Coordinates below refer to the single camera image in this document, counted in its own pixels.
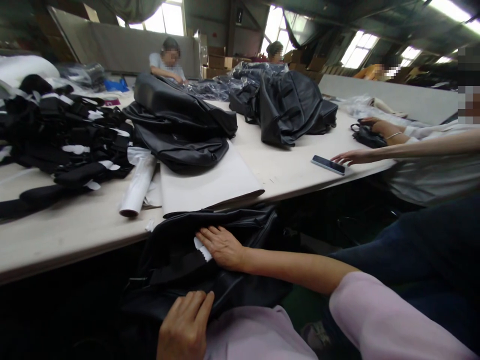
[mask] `black leather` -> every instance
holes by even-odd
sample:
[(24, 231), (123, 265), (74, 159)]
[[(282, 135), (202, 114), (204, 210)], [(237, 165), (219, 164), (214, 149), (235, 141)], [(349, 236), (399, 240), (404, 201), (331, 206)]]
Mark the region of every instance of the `black leather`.
[(372, 127), (369, 125), (360, 125), (354, 123), (350, 126), (353, 130), (353, 138), (360, 144), (368, 146), (372, 149), (384, 148), (387, 146), (387, 142), (384, 137), (376, 132), (372, 131)]
[(150, 74), (137, 77), (134, 98), (124, 114), (152, 153), (174, 171), (215, 166), (238, 128), (234, 112)]
[(201, 227), (222, 225), (251, 248), (298, 251), (297, 237), (284, 233), (273, 206), (229, 212), (188, 212), (159, 224), (146, 241), (138, 271), (126, 288), (121, 309), (161, 322), (178, 296), (214, 291), (211, 316), (238, 306), (274, 306), (290, 284), (221, 269), (195, 249)]
[(258, 89), (250, 85), (230, 94), (230, 108), (260, 125), (264, 143), (281, 147), (336, 126), (338, 106), (324, 102), (318, 85), (297, 71), (273, 76), (264, 71)]

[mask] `person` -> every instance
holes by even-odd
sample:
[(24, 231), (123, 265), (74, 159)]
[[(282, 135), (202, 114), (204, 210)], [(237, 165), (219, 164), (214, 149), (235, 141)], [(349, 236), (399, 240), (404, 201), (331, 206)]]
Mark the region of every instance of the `person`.
[[(202, 228), (196, 237), (225, 269), (331, 295), (331, 314), (363, 359), (476, 358), (444, 328), (351, 265), (320, 255), (243, 247), (221, 226)], [(159, 330), (158, 360), (317, 359), (280, 306), (234, 308), (208, 325), (214, 297), (197, 291), (176, 299)]]
[(280, 41), (272, 42), (266, 48), (266, 53), (268, 54), (268, 62), (272, 64), (281, 64), (283, 51), (284, 46)]
[[(480, 194), (409, 212), (374, 241), (329, 256), (387, 286), (480, 356)], [(349, 340), (330, 310), (302, 331), (317, 352)]]
[[(475, 94), (473, 107), (480, 109), (480, 93)], [(387, 147), (369, 152), (347, 152), (335, 156), (332, 161), (340, 164), (353, 165), (358, 160), (358, 154), (370, 156), (371, 159), (379, 157), (390, 158), (404, 157), (392, 168), (384, 171), (382, 180), (390, 192), (397, 198), (419, 207), (428, 207), (448, 200), (460, 198), (471, 194), (479, 189), (480, 184), (480, 151), (476, 142), (480, 139), (480, 116), (474, 117), (473, 123), (459, 123), (454, 120), (448, 124), (437, 126), (425, 126), (421, 123), (412, 122), (407, 126), (393, 124), (389, 121), (376, 117), (365, 118), (362, 124), (370, 125), (372, 131), (385, 138)], [(465, 137), (473, 137), (468, 143), (464, 142)], [(420, 146), (421, 157), (407, 158), (402, 156), (398, 147), (404, 144), (418, 149)], [(471, 151), (460, 153), (458, 149), (464, 149), (469, 144)], [(430, 157), (425, 149), (437, 148)]]
[(150, 54), (150, 72), (158, 77), (169, 78), (176, 84), (188, 83), (184, 70), (178, 63), (181, 56), (179, 43), (171, 36), (163, 42), (160, 53)]
[(360, 70), (353, 77), (355, 79), (378, 81), (391, 69), (395, 69), (400, 65), (401, 58), (398, 55), (385, 56), (380, 63), (370, 65)]

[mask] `orange clothing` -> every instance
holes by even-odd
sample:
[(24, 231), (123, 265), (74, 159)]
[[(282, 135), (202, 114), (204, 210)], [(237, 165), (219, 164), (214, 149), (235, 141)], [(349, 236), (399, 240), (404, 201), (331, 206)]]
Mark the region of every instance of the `orange clothing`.
[(370, 65), (357, 73), (355, 79), (364, 79), (364, 80), (379, 80), (382, 75), (382, 66), (380, 64)]

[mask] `bracelet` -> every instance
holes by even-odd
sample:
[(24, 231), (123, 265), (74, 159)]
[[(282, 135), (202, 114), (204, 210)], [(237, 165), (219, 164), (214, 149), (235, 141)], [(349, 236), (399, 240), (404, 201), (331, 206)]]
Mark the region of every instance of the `bracelet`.
[(400, 134), (403, 134), (401, 131), (400, 132), (397, 132), (397, 133), (394, 133), (393, 135), (387, 137), (385, 140), (388, 140), (388, 139), (391, 139), (393, 138), (394, 136), (397, 136), (397, 135), (400, 135)]

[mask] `phone screen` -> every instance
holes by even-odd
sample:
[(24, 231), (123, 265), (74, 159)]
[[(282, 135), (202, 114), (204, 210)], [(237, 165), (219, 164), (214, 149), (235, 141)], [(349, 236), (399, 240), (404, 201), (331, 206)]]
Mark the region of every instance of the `phone screen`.
[(339, 173), (345, 174), (345, 167), (343, 165), (340, 165), (340, 164), (337, 164), (336, 162), (327, 160), (326, 158), (315, 155), (313, 157), (312, 161), (315, 162), (315, 163), (322, 164), (323, 166), (326, 166), (327, 168), (335, 170)]

